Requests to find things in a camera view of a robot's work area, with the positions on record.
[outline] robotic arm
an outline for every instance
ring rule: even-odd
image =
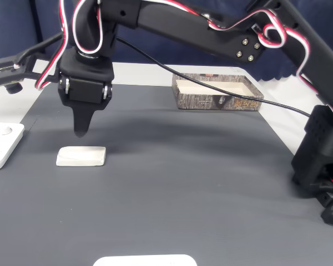
[[[328,105],[315,108],[292,166],[294,180],[327,208],[322,217],[325,222],[333,224],[333,51],[288,0],[254,0],[249,5],[249,15],[240,21],[198,7],[187,7],[175,0],[75,0],[72,27],[68,27],[65,17],[64,0],[59,1],[63,33],[16,57],[0,59],[0,86],[12,85],[24,78],[37,80],[39,90],[49,83],[59,83],[62,103],[73,109],[77,136],[85,135],[94,112],[104,110],[112,98],[114,72],[109,57],[116,41],[129,45],[157,63],[117,37],[119,24],[132,29],[141,27],[239,63],[253,63],[267,48],[281,48],[299,66],[297,76]],[[277,34],[270,38],[270,31]],[[36,60],[42,58],[37,52],[58,40],[62,40],[61,46],[45,71],[42,74],[32,72]],[[55,74],[50,75],[58,62]],[[185,78],[229,95],[247,98]],[[289,106],[251,100],[309,116]]]

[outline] white foam block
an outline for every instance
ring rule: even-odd
[[[101,166],[105,157],[105,147],[64,147],[58,152],[57,166]]]
[[[93,266],[197,266],[188,255],[104,257]]]

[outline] open box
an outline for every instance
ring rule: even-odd
[[[214,87],[264,99],[263,94],[244,75],[184,74]],[[258,101],[236,98],[173,75],[173,92],[179,109],[258,111]]]

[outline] gray tabletop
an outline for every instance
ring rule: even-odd
[[[45,89],[0,170],[0,266],[187,254],[198,266],[333,263],[333,227],[291,184],[292,154],[256,112],[182,111],[171,88],[115,86],[87,136]],[[57,167],[63,146],[102,167]]]

